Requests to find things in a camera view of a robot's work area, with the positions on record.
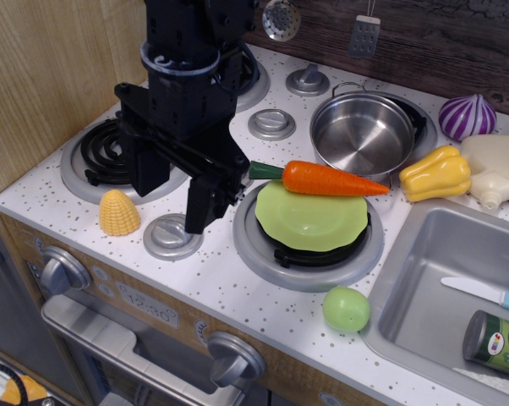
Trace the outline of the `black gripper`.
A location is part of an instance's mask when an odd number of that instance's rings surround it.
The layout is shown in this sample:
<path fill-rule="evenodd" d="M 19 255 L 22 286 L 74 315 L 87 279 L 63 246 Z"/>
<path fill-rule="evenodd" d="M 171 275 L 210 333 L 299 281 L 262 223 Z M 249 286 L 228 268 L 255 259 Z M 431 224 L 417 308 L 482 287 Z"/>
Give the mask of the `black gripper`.
<path fill-rule="evenodd" d="M 202 74 L 151 72 L 146 87 L 126 82 L 120 101 L 120 141 L 130 183 L 146 196 L 170 179 L 171 167 L 190 181 L 185 230 L 202 234 L 242 191 L 249 160 L 229 131 L 240 95 L 241 63 Z"/>

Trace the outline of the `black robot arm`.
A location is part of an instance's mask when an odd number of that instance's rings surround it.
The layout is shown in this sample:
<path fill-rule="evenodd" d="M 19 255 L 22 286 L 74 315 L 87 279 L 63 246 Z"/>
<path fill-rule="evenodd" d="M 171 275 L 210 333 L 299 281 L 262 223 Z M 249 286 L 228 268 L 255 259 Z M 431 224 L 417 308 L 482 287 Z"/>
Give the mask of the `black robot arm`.
<path fill-rule="evenodd" d="M 148 85 L 115 87 L 119 142 L 139 195 L 190 177 L 185 229 L 200 234 L 243 192 L 249 159 L 230 134 L 254 1 L 149 1 L 140 59 Z"/>

